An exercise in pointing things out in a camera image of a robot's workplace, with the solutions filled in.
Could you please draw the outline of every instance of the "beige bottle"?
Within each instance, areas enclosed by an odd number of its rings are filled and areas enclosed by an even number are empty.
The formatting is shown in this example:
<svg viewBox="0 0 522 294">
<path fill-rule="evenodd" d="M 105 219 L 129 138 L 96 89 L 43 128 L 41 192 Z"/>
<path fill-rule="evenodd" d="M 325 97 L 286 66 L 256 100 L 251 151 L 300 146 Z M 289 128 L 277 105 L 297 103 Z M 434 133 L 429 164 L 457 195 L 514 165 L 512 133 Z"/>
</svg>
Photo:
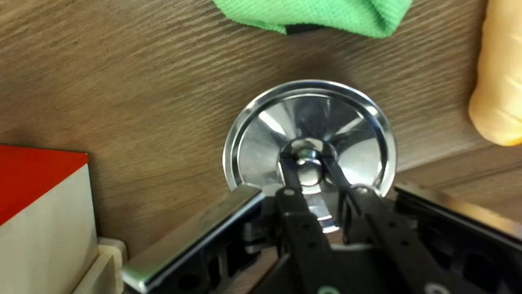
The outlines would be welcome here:
<svg viewBox="0 0 522 294">
<path fill-rule="evenodd" d="M 488 2 L 470 116 L 485 139 L 522 144 L 522 0 Z"/>
</svg>

